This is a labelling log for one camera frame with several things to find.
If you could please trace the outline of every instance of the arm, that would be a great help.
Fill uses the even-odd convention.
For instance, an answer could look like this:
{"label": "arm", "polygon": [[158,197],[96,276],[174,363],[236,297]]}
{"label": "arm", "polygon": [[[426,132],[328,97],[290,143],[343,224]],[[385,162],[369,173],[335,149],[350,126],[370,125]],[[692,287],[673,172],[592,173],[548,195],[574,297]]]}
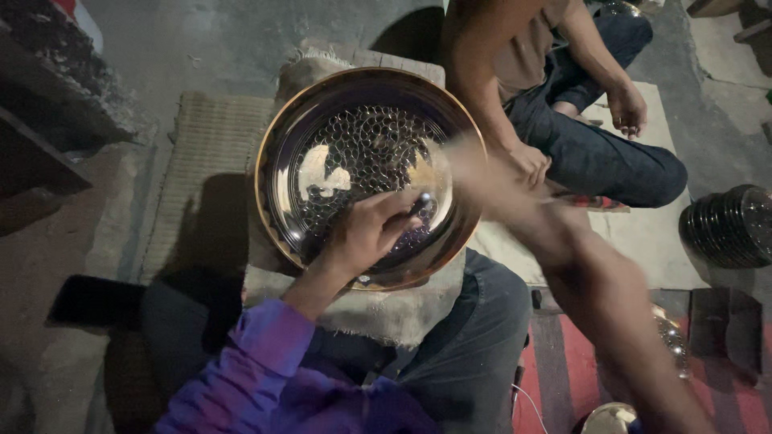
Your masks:
{"label": "arm", "polygon": [[486,164],[461,149],[450,160],[464,197],[532,252],[555,300],[617,368],[647,431],[715,433],[659,338],[642,271],[592,231],[587,212],[518,189],[495,158]]}
{"label": "arm", "polygon": [[505,44],[527,27],[542,3],[492,0],[470,5],[469,17],[453,37],[445,62],[448,90],[469,110],[486,146],[510,154],[529,186],[544,181],[550,160],[517,137],[501,107],[493,61]]}
{"label": "arm", "polygon": [[420,219],[401,212],[418,192],[389,192],[354,205],[331,241],[284,294],[247,310],[210,362],[169,402],[154,432],[268,432],[271,412],[297,371],[314,321],[346,283],[383,257]]}
{"label": "arm", "polygon": [[646,126],[646,102],[606,48],[581,0],[571,0],[557,28],[568,40],[571,58],[608,94],[614,128],[630,139],[641,137]]}

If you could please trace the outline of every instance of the dark jeans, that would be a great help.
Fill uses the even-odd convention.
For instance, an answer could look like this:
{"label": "dark jeans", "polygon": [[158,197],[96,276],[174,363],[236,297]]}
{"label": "dark jeans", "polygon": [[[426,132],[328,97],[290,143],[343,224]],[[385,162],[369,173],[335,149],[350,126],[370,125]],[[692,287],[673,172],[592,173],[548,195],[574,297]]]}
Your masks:
{"label": "dark jeans", "polygon": [[[652,40],[652,27],[644,18],[606,15],[596,18],[595,25],[623,68]],[[550,53],[544,71],[546,82],[514,97],[505,110],[520,139],[552,157],[549,179],[574,193],[603,195],[642,208],[667,205],[683,192],[686,168],[670,151],[625,140],[551,110],[553,103],[567,101],[581,112],[604,92],[567,49]]]}
{"label": "dark jeans", "polygon": [[[197,281],[217,284],[198,275],[176,283],[195,285]],[[220,289],[209,287],[215,293]],[[222,303],[221,296],[190,297],[163,282],[152,284],[145,293],[142,332],[157,382],[167,395],[216,355],[217,348],[210,345],[218,340],[213,335],[224,338],[222,323],[228,322],[228,327],[235,323],[238,313],[231,307],[222,313],[218,305],[202,304],[210,300],[231,305]],[[491,433],[502,427],[504,432],[511,432],[507,397],[528,332],[530,311],[530,294],[522,279],[467,249],[461,294],[450,314],[427,334],[397,381],[443,432]],[[351,371],[354,365],[363,369],[368,358],[374,364],[383,350],[364,337],[318,330],[306,357],[325,357]],[[349,354],[347,360],[342,354]]]}

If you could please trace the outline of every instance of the stone floor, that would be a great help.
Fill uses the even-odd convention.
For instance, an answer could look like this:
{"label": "stone floor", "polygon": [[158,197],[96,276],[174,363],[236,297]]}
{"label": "stone floor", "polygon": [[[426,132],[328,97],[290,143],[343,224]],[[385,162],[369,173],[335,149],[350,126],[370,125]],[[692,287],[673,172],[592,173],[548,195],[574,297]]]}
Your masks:
{"label": "stone floor", "polygon": [[[83,3],[104,35],[103,57],[158,117],[160,133],[155,148],[112,146],[84,161],[95,188],[0,239],[2,257],[8,258],[0,262],[0,366],[29,393],[36,432],[81,433],[86,425],[87,432],[103,432],[89,408],[107,339],[95,331],[47,327],[45,319],[70,274],[136,280],[180,93],[271,97],[278,67],[304,38],[367,47],[408,12],[441,5],[439,0]],[[772,187],[772,147],[738,111],[753,99],[748,86],[706,78],[681,2],[666,2],[652,25],[654,41],[629,73],[658,86],[692,195],[747,182]],[[762,299],[772,282],[770,270],[714,270],[711,276],[711,283],[737,285]]]}

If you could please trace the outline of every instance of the singing bowl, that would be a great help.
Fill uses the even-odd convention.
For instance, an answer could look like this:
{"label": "singing bowl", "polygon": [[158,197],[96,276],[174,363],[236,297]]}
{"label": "singing bowl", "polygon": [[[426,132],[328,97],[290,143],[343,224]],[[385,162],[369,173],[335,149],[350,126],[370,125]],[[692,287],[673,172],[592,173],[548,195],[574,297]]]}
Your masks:
{"label": "singing bowl", "polygon": [[[274,117],[258,150],[257,208],[270,239],[295,265],[308,266],[349,203],[415,188],[411,176],[420,178],[419,163],[439,171],[442,148],[459,134],[485,157],[464,106],[405,71],[356,68],[301,90]],[[435,200],[421,211],[424,225],[404,234],[350,288],[418,286],[464,248],[480,209],[464,201],[446,172],[436,177]]]}

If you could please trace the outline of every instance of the person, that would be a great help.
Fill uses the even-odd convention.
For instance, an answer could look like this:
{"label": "person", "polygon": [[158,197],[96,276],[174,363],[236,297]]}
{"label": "person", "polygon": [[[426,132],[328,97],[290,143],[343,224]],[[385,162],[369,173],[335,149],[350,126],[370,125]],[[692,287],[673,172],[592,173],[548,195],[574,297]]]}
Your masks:
{"label": "person", "polygon": [[[554,31],[567,47],[552,49]],[[625,68],[651,40],[646,18],[593,20],[582,0],[451,0],[441,58],[486,146],[506,151],[529,185],[548,178],[555,191],[656,208],[687,175],[671,152],[632,140],[647,107]],[[575,119],[603,93],[627,139]]]}
{"label": "person", "polygon": [[[485,162],[464,150],[449,156],[459,200],[485,206],[532,252],[558,303],[630,388],[647,432],[714,433],[691,389],[677,380],[642,271],[589,229],[586,213],[530,193],[497,154]],[[341,288],[420,224],[406,214],[417,197],[388,192],[356,203],[282,299],[245,310],[220,351],[202,348],[206,308],[151,286],[142,329],[157,377],[173,394],[154,431],[511,431],[507,396],[530,295],[517,275],[472,250],[450,314],[394,381],[380,377],[361,387],[310,357],[314,321]]]}

